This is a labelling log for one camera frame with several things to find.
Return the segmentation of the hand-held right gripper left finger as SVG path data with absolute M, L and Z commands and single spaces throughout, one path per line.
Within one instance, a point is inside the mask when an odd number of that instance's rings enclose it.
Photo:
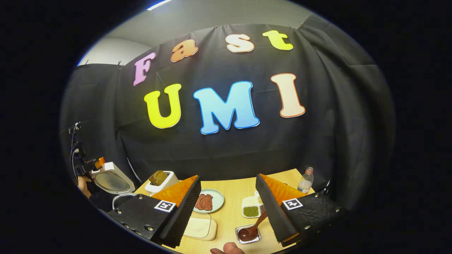
M 155 244 L 180 245 L 201 191 L 198 175 L 152 196 L 137 194 L 107 214 L 135 235 Z

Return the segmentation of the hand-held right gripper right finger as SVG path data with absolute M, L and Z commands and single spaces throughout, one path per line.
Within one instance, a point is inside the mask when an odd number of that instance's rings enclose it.
M 321 193 L 306 194 L 267 175 L 256 176 L 256 190 L 281 244 L 307 244 L 338 226 L 348 209 Z

